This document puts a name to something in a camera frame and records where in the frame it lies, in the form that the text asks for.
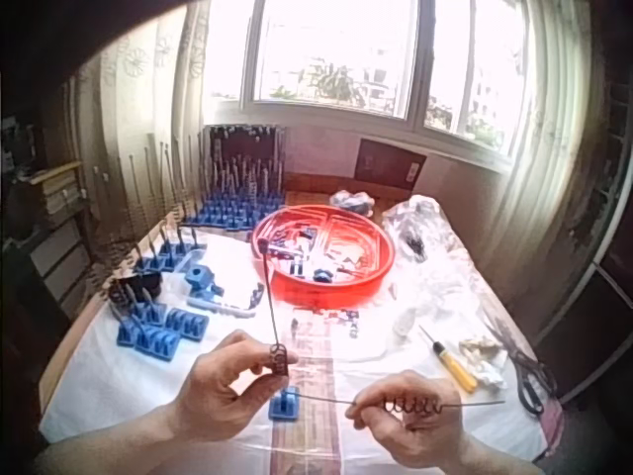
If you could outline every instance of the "right hand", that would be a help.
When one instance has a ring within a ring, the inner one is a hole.
[[[459,405],[455,386],[446,379],[426,379],[414,371],[388,376],[361,391],[345,416],[357,429],[369,428],[374,438],[394,459],[410,468],[442,467],[460,458],[468,444],[462,426],[461,408],[444,408],[441,414],[423,417],[403,414],[400,421],[382,407],[383,401],[396,398],[429,398],[439,405]]]

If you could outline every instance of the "screwdriver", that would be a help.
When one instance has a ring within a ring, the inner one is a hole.
[[[435,341],[426,330],[419,326],[428,339],[433,342],[433,352],[437,355],[449,373],[457,380],[462,388],[468,393],[472,393],[477,388],[477,380],[455,359],[439,341]]]

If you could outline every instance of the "red round container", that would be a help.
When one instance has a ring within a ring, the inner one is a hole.
[[[310,229],[316,230],[316,235],[305,239],[305,230]],[[290,274],[292,259],[269,256],[270,267],[275,269],[272,292],[293,305],[318,309],[357,306],[378,291],[394,264],[394,245],[381,228],[367,218],[326,205],[291,206],[266,217],[253,231],[253,252],[262,258],[257,248],[260,238],[269,241],[272,251],[276,242],[289,243],[292,248],[294,239],[302,233],[303,242],[311,243],[304,254],[308,257],[303,262],[305,278]],[[312,280],[317,268],[338,268],[333,271],[334,281]]]

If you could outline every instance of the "wire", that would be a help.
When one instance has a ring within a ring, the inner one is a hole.
[[[273,310],[273,299],[270,295],[270,281],[268,279],[268,241],[266,241],[266,250],[262,252],[264,257],[264,280],[266,280],[266,293],[268,294],[268,306],[270,307],[270,318],[273,321],[273,332],[275,333],[275,342],[279,345],[279,337],[277,336],[277,324],[275,323],[275,312]]]
[[[291,391],[285,392],[291,396],[297,396],[298,398],[304,399],[313,399],[315,401],[324,401],[326,403],[334,403],[334,404],[348,404],[349,406],[355,406],[355,401],[344,401],[340,399],[331,399],[331,398],[322,398],[320,396],[311,396],[309,394],[295,393]],[[469,406],[494,406],[497,404],[505,404],[505,401],[485,401],[482,403],[463,403],[463,404],[442,404],[442,408],[467,408]]]

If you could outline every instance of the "white curtain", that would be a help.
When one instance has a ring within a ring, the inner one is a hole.
[[[92,211],[102,223],[127,201],[137,238],[162,217],[161,197],[167,208],[172,203],[166,156],[174,171],[180,165],[177,178],[191,180],[189,171],[198,166],[209,6],[190,3],[123,35],[45,106],[45,116],[64,117],[48,136],[65,141],[49,142],[48,150],[83,162]]]
[[[591,80],[587,0],[526,0],[526,6],[531,104],[479,262],[506,303],[526,291],[560,229],[588,123]]]

